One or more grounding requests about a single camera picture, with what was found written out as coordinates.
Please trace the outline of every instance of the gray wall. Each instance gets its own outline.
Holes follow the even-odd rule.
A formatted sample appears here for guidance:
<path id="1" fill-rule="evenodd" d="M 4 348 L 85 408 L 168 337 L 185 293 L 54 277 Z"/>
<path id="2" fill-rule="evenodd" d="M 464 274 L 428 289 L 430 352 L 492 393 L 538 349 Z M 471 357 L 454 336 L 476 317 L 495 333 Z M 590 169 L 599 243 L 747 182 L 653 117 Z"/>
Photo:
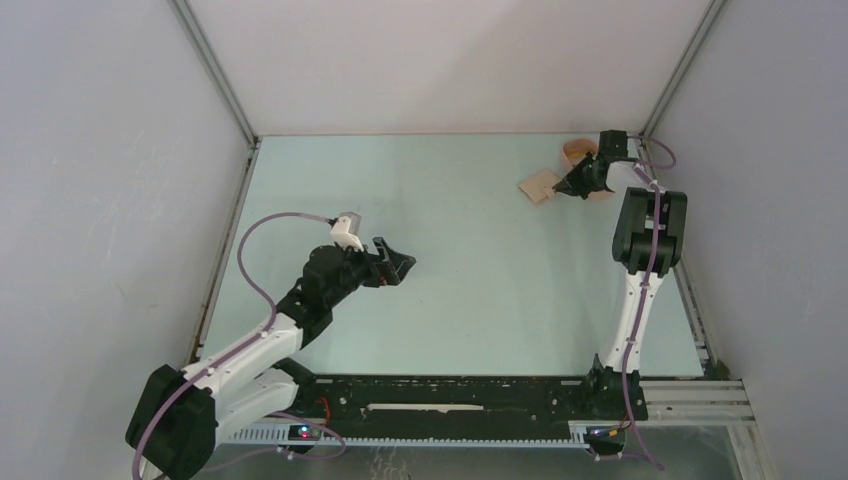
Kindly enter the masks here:
<path id="1" fill-rule="evenodd" d="M 0 476 L 128 478 L 247 148 L 164 1 L 6 2 L 0 72 Z"/>
<path id="2" fill-rule="evenodd" d="M 731 2 L 659 131 L 686 256 L 781 478 L 845 478 L 848 2 Z"/>
<path id="3" fill-rule="evenodd" d="M 192 2 L 263 135 L 637 129 L 709 0 Z"/>

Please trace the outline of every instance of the pink cable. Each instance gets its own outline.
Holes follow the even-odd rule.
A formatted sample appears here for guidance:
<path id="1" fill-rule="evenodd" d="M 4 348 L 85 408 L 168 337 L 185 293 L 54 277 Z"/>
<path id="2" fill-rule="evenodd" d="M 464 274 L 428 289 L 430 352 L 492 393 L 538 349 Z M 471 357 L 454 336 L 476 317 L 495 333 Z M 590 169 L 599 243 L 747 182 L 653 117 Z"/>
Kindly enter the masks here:
<path id="1" fill-rule="evenodd" d="M 624 349 L 624 357 L 621 359 L 621 383 L 622 389 L 624 390 L 624 406 L 627 408 L 627 418 L 630 419 L 633 431 L 633 436 L 636 437 L 636 441 L 639 442 L 639 446 L 642 448 L 642 452 L 645 454 L 645 459 L 651 462 L 651 465 L 656 467 L 659 471 L 665 471 L 665 467 L 651 455 L 650 450 L 648 450 L 648 446 L 645 444 L 645 441 L 642 439 L 642 434 L 639 433 L 639 426 L 636 425 L 636 417 L 633 415 L 633 405 L 630 403 L 630 391 L 628 388 L 627 382 L 627 360 L 630 358 L 630 351 L 633 349 L 633 343 L 636 341 L 636 332 L 639 331 L 639 325 L 642 323 L 642 312 L 645 309 L 645 301 L 648 298 L 648 287 L 650 287 L 650 279 L 651 279 L 651 270 L 654 269 L 654 262 L 657 260 L 657 246 L 659 244 L 660 239 L 660 203 L 662 202 L 662 194 L 660 193 L 660 187 L 656 183 L 651 183 L 651 187 L 654 190 L 654 225 L 653 232 L 651 235 L 651 254 L 648 257 L 648 268 L 645 270 L 645 277 L 642 280 L 642 293 L 639 295 L 639 305 L 636 308 L 636 319 L 633 322 L 633 330 L 630 333 L 630 338 L 627 342 L 627 347 Z"/>
<path id="2" fill-rule="evenodd" d="M 671 163 L 669 163 L 668 165 L 655 165 L 651 162 L 646 162 L 644 160 L 636 160 L 637 164 L 644 165 L 646 167 L 654 167 L 658 170 L 668 170 L 669 168 L 673 168 L 675 165 L 677 165 L 677 156 L 674 155 L 674 152 L 671 150 L 671 148 L 668 145 L 666 145 L 665 143 L 657 140 L 656 138 L 649 137 L 649 136 L 646 136 L 646 135 L 630 135 L 627 138 L 630 138 L 630 139 L 633 139 L 633 140 L 643 140 L 643 141 L 646 141 L 646 142 L 649 142 L 649 143 L 656 144 L 660 148 L 665 150 L 666 153 L 668 153 L 668 156 L 671 157 Z"/>

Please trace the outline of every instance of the purple cable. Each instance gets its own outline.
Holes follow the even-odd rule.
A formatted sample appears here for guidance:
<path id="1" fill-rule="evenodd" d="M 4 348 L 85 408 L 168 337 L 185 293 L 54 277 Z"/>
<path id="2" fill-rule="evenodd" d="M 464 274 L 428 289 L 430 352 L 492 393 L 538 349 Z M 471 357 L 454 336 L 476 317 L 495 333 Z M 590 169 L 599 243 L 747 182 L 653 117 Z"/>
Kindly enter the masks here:
<path id="1" fill-rule="evenodd" d="M 659 169 L 659 170 L 668 170 L 669 168 L 672 168 L 675 165 L 677 165 L 677 156 L 674 155 L 674 152 L 671 151 L 671 148 L 669 148 L 668 145 L 657 140 L 656 138 L 648 137 L 646 135 L 630 135 L 627 138 L 630 138 L 630 139 L 633 139 L 633 140 L 643 140 L 643 141 L 647 141 L 647 142 L 650 142 L 650 143 L 654 143 L 654 144 L 658 145 L 660 148 L 662 148 L 663 150 L 665 150 L 666 153 L 668 153 L 668 156 L 671 157 L 671 163 L 668 164 L 668 165 L 655 165 L 651 162 L 646 162 L 644 160 L 637 160 L 636 163 L 638 163 L 639 165 L 644 165 L 646 167 L 654 167 L 654 168 Z"/>
<path id="2" fill-rule="evenodd" d="M 277 305 L 274 303 L 274 300 L 271 298 L 271 296 L 268 295 L 268 293 L 265 292 L 265 290 L 263 290 L 262 287 L 257 285 L 256 282 L 254 282 L 253 279 L 250 278 L 250 275 L 247 274 L 247 270 L 245 270 L 244 263 L 242 262 L 242 252 L 244 251 L 245 243 L 247 243 L 247 238 L 250 236 L 251 233 L 253 233 L 254 230 L 256 230 L 257 227 L 259 227 L 260 225 L 262 225 L 265 222 L 274 220 L 275 218 L 282 218 L 282 217 L 301 217 L 301 218 L 305 218 L 307 220 L 315 220 L 315 221 L 327 223 L 327 224 L 330 223 L 329 218 L 320 217 L 318 215 L 310 215 L 308 213 L 298 213 L 298 212 L 281 212 L 281 213 L 275 213 L 273 215 L 268 215 L 267 217 L 263 217 L 263 218 L 259 219 L 256 223 L 251 225 L 247 229 L 247 231 L 244 233 L 244 236 L 241 238 L 241 242 L 239 243 L 239 248 L 238 248 L 238 252 L 237 252 L 237 255 L 236 255 L 236 259 L 238 260 L 239 271 L 241 271 L 241 274 L 242 274 L 242 276 L 244 276 L 244 279 L 247 281 L 247 283 L 254 290 L 256 290 L 256 292 L 262 298 L 264 298 L 266 302 L 268 302 L 268 305 L 271 306 L 271 317 L 268 319 L 268 322 L 262 328 L 262 332 L 267 332 L 268 330 L 270 330 L 271 327 L 274 326 L 274 322 L 277 321 L 277 318 L 276 318 L 277 317 Z M 235 348 L 233 348 L 229 352 L 224 353 L 221 356 L 221 358 L 212 362 L 209 365 L 208 368 L 209 369 L 218 368 L 219 366 L 221 366 L 227 360 L 233 358 L 234 356 L 236 356 L 239 353 L 241 353 L 242 351 L 244 351 L 244 349 L 246 349 L 247 347 L 253 345 L 253 343 L 256 342 L 260 338 L 262 338 L 261 333 L 257 333 L 256 335 L 253 335 L 252 337 L 248 338 L 244 342 L 237 345 Z M 150 419 L 150 423 L 147 424 L 147 427 L 144 429 L 144 432 L 141 434 L 141 438 L 139 439 L 138 445 L 135 448 L 135 455 L 133 455 L 133 463 L 132 463 L 133 480 L 142 480 L 141 472 L 140 472 L 140 470 L 141 470 L 141 456 L 142 456 L 142 453 L 144 452 L 144 448 L 147 446 L 147 442 L 150 440 L 150 435 L 153 434 L 153 430 L 156 428 L 156 425 L 159 424 L 159 422 L 162 420 L 162 417 L 165 416 L 165 412 L 167 412 L 168 409 L 171 408 L 171 406 L 173 406 L 174 403 L 176 403 L 177 399 L 183 393 L 185 393 L 186 390 L 188 390 L 189 388 L 192 387 L 192 385 L 194 385 L 195 383 L 200 381 L 200 379 L 203 378 L 204 375 L 207 375 L 207 371 L 208 371 L 207 369 L 204 369 L 204 370 L 197 372 L 197 374 L 195 374 L 193 377 L 188 379 L 187 382 L 180 385 L 180 387 L 173 394 L 171 394 L 171 396 L 168 397 L 167 400 L 165 400 L 162 403 L 162 406 L 160 406 L 159 409 L 156 410 L 156 413 L 153 415 L 153 418 Z"/>
<path id="3" fill-rule="evenodd" d="M 674 152 L 668 145 L 660 142 L 659 140 L 648 137 L 644 135 L 631 135 L 631 139 L 645 140 L 648 142 L 653 142 L 662 147 L 666 152 L 668 152 L 671 157 L 671 164 L 669 165 L 654 165 L 650 162 L 638 161 L 636 162 L 638 165 L 644 165 L 649 167 L 654 167 L 658 169 L 667 169 L 677 165 L 677 156 L 674 155 Z M 630 352 L 633 349 L 633 343 L 636 341 L 636 333 L 639 331 L 639 326 L 642 324 L 642 313 L 645 310 L 645 302 L 648 298 L 648 287 L 650 286 L 651 279 L 651 270 L 654 269 L 654 263 L 657 260 L 657 246 L 659 244 L 659 218 L 660 218 L 660 203 L 662 202 L 662 194 L 660 192 L 659 185 L 657 185 L 656 181 L 651 178 L 650 175 L 647 174 L 643 169 L 634 166 L 633 170 L 639 175 L 645 183 L 649 185 L 649 187 L 654 191 L 654 225 L 651 232 L 651 253 L 648 257 L 648 267 L 645 271 L 645 277 L 642 280 L 642 293 L 639 295 L 639 304 L 636 308 L 636 318 L 633 322 L 633 330 L 630 332 L 630 338 L 628 339 L 627 346 L 624 348 L 624 356 L 621 359 L 621 383 L 624 390 L 624 405 L 627 409 L 627 418 L 630 420 L 633 428 L 633 436 L 636 437 L 636 440 L 639 442 L 639 447 L 642 448 L 642 454 L 631 454 L 626 453 L 622 454 L 620 457 L 618 455 L 598 455 L 595 453 L 594 449 L 589 447 L 589 452 L 595 456 L 598 460 L 618 460 L 620 458 L 639 458 L 642 460 L 646 460 L 651 463 L 657 470 L 665 471 L 665 467 L 651 455 L 651 452 L 648 450 L 647 445 L 645 445 L 645 441 L 642 439 L 642 435 L 639 432 L 639 427 L 636 425 L 636 421 L 633 415 L 633 405 L 630 403 L 630 391 L 627 383 L 627 361 L 630 359 Z"/>
<path id="4" fill-rule="evenodd" d="M 627 342 L 627 347 L 624 349 L 624 357 L 621 359 L 621 384 L 624 390 L 624 406 L 627 408 L 627 418 L 632 424 L 631 430 L 639 446 L 642 447 L 644 458 L 651 462 L 651 465 L 659 471 L 665 471 L 665 467 L 651 455 L 645 441 L 642 440 L 642 434 L 639 433 L 639 427 L 636 425 L 636 417 L 633 415 L 633 405 L 630 404 L 630 391 L 627 382 L 627 360 L 630 358 L 630 351 L 633 349 L 633 343 L 636 341 L 636 332 L 639 331 L 639 325 L 642 324 L 642 312 L 645 310 L 645 301 L 648 298 L 648 287 L 650 286 L 651 270 L 654 269 L 654 262 L 657 260 L 657 245 L 660 239 L 660 203 L 662 202 L 662 194 L 660 187 L 656 183 L 651 183 L 654 190 L 654 226 L 651 235 L 651 254 L 648 257 L 648 268 L 645 270 L 645 277 L 642 280 L 642 293 L 639 295 L 639 305 L 636 307 L 636 319 L 633 321 L 633 330 L 630 332 L 630 338 Z"/>

